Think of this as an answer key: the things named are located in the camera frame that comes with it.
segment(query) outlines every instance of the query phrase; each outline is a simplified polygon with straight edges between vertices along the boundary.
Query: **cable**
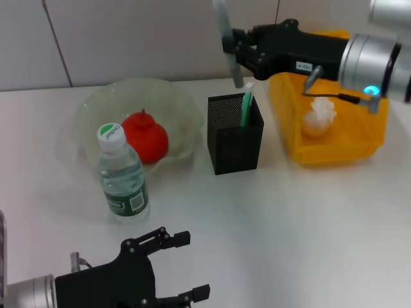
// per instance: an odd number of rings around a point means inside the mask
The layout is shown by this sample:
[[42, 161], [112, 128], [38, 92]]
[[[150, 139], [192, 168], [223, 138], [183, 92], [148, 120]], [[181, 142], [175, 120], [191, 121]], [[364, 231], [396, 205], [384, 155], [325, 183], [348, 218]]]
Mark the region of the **cable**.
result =
[[88, 268], [92, 268], [92, 266], [90, 265], [90, 263], [87, 262], [86, 259], [80, 258], [80, 265], [86, 265]]
[[338, 98], [338, 94], [306, 94], [302, 93], [303, 96], [308, 96], [309, 98]]
[[281, 0], [278, 0], [278, 3], [277, 3], [277, 13], [275, 14], [275, 21], [274, 21], [274, 24], [276, 24], [276, 23], [277, 23], [278, 11], [280, 10], [280, 2], [281, 2]]
[[340, 94], [308, 94], [308, 93], [302, 93], [303, 96], [307, 96], [309, 98], [338, 98], [341, 99], [342, 101], [348, 101], [352, 104], [359, 104], [361, 102], [361, 98], [358, 96], [352, 96], [344, 93]]

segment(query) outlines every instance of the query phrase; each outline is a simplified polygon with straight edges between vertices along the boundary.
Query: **bottle cap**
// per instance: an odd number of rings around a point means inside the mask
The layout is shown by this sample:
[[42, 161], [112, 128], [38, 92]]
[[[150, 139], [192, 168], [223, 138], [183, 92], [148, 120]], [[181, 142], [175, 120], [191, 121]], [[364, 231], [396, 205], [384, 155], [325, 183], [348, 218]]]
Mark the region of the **bottle cap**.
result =
[[116, 151], [121, 149], [127, 142], [124, 129], [120, 124], [104, 124], [97, 131], [98, 143], [103, 151]]

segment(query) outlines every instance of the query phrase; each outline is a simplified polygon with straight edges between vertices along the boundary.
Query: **red fruit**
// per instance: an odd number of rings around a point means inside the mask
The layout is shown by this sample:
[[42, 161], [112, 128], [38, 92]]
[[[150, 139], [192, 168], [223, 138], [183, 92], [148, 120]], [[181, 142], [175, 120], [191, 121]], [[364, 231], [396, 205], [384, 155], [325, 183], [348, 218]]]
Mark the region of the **red fruit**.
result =
[[127, 142], [140, 156], [144, 164], [162, 159], [168, 151], [166, 130], [142, 109], [126, 118], [122, 124]]

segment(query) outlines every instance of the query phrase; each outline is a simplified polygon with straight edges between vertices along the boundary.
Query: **water bottle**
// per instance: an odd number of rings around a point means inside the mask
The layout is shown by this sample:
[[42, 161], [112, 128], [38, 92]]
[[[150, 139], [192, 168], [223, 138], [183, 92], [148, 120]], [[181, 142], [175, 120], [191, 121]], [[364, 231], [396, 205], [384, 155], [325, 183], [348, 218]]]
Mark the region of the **water bottle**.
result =
[[124, 129], [117, 123], [100, 127], [97, 138], [101, 146], [98, 171], [111, 212], [122, 224], [143, 220], [149, 206], [139, 155], [127, 143]]

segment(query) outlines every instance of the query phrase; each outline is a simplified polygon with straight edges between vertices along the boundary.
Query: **yellow plastic tray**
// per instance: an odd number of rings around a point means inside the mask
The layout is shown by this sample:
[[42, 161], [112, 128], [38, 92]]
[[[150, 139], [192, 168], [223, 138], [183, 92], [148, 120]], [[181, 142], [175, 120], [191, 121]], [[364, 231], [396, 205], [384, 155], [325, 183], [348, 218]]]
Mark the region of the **yellow plastic tray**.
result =
[[[346, 31], [321, 33], [349, 38]], [[361, 106], [330, 98], [337, 116], [329, 130], [313, 138], [302, 133], [301, 121], [311, 110], [313, 98], [301, 95], [306, 77], [281, 73], [270, 78], [270, 96], [288, 151], [294, 161], [304, 165], [344, 162], [370, 157], [384, 144], [389, 103], [381, 101], [378, 114]], [[367, 98], [365, 94], [341, 89], [338, 82], [318, 80], [311, 93], [345, 93]]]

